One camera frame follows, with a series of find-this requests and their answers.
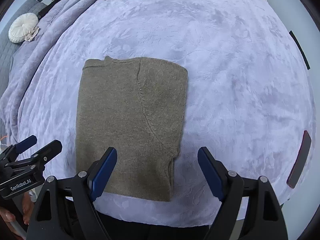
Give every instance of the folded sweater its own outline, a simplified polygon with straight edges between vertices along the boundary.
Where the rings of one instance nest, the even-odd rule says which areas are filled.
[[[77,171],[114,147],[118,160],[106,192],[170,201],[186,88],[187,70],[165,60],[87,60],[77,106]]]

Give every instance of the fleece blanket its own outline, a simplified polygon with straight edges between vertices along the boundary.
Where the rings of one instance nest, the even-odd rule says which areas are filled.
[[[99,212],[173,227],[212,223],[220,202],[197,163],[202,146],[243,177],[267,176],[280,203],[303,182],[315,145],[313,94],[297,45],[265,0],[62,0],[38,26],[35,41],[14,58],[0,116],[11,143],[38,138],[20,159],[62,142],[45,177],[76,174],[76,109],[87,59],[152,57],[188,71],[172,201],[103,193],[94,203]],[[286,180],[304,130],[312,145],[292,190]]]

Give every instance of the human hand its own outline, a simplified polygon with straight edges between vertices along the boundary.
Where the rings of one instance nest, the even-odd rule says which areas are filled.
[[[25,192],[22,198],[22,211],[23,211],[23,222],[26,225],[29,224],[30,217],[33,211],[33,206],[34,206],[34,203],[31,201],[29,192]],[[0,207],[0,215],[2,219],[5,221],[5,223],[7,224],[8,228],[11,230],[11,232],[15,234],[15,237],[18,240],[22,240],[22,238],[19,236],[17,231],[10,224],[10,222],[13,222],[16,220],[15,216],[3,207]]]

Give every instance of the fingernail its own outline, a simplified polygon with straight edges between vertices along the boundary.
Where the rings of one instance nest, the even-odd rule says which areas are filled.
[[[5,217],[7,218],[7,220],[9,221],[14,221],[16,218],[13,214],[11,214],[10,212],[6,212],[5,213]]]
[[[30,209],[30,204],[26,204],[23,206],[22,211],[23,211],[23,213],[27,213],[29,211],[29,209]]]

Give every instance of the lavender blanket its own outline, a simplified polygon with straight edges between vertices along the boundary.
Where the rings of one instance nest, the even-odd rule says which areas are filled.
[[[315,145],[313,94],[299,49],[265,0],[62,0],[39,27],[14,58],[0,116],[11,143],[38,138],[20,159],[62,142],[45,177],[75,175],[77,97],[87,59],[152,57],[188,70],[172,201],[103,193],[98,211],[174,227],[212,223],[220,202],[198,166],[201,146],[241,176],[267,176],[283,203],[294,192],[286,180],[307,130],[313,141],[298,184],[305,178]]]

